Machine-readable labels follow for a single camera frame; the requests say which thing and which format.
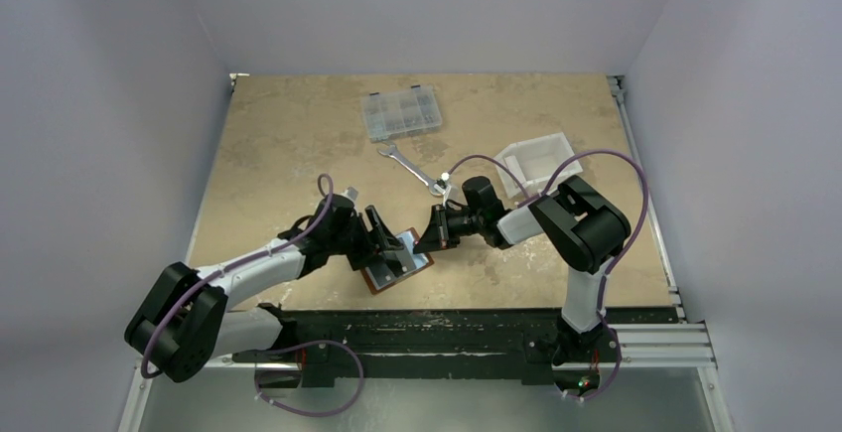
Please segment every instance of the metal wrench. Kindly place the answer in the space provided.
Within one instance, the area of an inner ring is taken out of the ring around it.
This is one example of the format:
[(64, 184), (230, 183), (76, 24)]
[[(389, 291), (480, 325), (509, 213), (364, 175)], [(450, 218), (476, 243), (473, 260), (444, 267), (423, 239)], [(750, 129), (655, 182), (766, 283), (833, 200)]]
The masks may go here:
[(411, 172), (415, 177), (418, 178), (421, 182), (427, 186), (427, 189), (430, 190), (430, 194), (436, 197), (442, 197), (444, 195), (444, 189), (442, 189), (439, 185), (436, 184), (436, 180), (424, 174), (421, 169), (418, 168), (415, 164), (409, 162), (400, 151), (397, 150), (397, 146), (394, 145), (393, 142), (384, 141), (382, 144), (386, 145), (385, 149), (377, 149), (377, 152), (380, 153), (381, 156), (384, 157), (391, 157), (395, 161), (398, 162), (401, 166), (405, 167), (407, 171)]

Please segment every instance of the white basket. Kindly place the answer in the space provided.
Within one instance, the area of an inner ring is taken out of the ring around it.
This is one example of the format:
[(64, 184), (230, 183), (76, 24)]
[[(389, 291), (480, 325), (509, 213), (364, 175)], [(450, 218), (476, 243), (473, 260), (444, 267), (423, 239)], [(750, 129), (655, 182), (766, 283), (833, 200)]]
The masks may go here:
[[(534, 196), (547, 185), (556, 168), (572, 156), (573, 148), (570, 147), (564, 133), (559, 132), (509, 144), (494, 158), (514, 174), (514, 177), (526, 188), (528, 194)], [(505, 187), (505, 194), (510, 199), (519, 195), (520, 189), (517, 188), (517, 184), (511, 177), (501, 168), (497, 167), (496, 169)], [(570, 164), (565, 170), (561, 171), (552, 188), (555, 189), (568, 177), (581, 172), (582, 165), (579, 164), (579, 161)]]

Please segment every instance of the gray wall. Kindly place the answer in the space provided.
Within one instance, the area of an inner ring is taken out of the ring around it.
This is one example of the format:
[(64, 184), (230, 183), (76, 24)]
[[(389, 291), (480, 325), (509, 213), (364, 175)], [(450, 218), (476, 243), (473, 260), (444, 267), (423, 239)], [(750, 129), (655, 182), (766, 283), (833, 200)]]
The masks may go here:
[(227, 104), (188, 0), (0, 0), (0, 430), (113, 430)]
[(197, 0), (232, 72), (625, 72), (666, 0)]
[(669, 0), (631, 125), (742, 430), (839, 430), (842, 4)]

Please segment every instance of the wooden tabletop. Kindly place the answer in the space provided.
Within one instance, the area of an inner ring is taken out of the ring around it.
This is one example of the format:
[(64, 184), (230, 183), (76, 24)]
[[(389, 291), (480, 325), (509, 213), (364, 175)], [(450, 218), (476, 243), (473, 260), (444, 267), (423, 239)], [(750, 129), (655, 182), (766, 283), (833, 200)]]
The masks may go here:
[[(337, 191), (353, 186), (359, 206), (374, 205), (395, 233), (422, 232), (440, 199), (392, 159), (377, 154), (361, 119), (360, 97), (414, 84), (435, 88), (444, 118), (438, 132), (395, 141), (400, 152), (438, 177), (469, 154), (496, 155), (506, 145), (564, 132), (574, 151), (628, 151), (617, 108), (602, 74), (390, 74), (250, 76), (237, 80), (208, 189), (194, 231), (190, 264), (227, 260), (257, 248), (311, 214), (321, 196), (316, 176), (329, 173)], [(641, 195), (633, 169), (610, 156), (582, 162), (582, 177), (633, 223)], [(456, 185), (491, 179), (504, 202), (493, 165), (470, 161)], [(667, 284), (651, 229), (618, 265), (608, 306), (669, 305)], [(435, 309), (558, 307), (567, 266), (544, 235), (507, 250), (481, 238), (433, 253), (430, 268), (372, 296), (343, 257), (300, 280), (247, 302), (285, 309)]]

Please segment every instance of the wrench head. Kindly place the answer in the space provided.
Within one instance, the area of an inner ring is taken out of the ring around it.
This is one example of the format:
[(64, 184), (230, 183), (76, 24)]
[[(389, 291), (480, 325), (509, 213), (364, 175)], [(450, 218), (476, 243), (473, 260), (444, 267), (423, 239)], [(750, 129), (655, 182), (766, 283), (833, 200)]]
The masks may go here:
[(397, 151), (397, 146), (391, 141), (380, 141), (380, 144), (385, 144), (384, 149), (377, 149), (377, 152), (383, 157), (391, 157)]

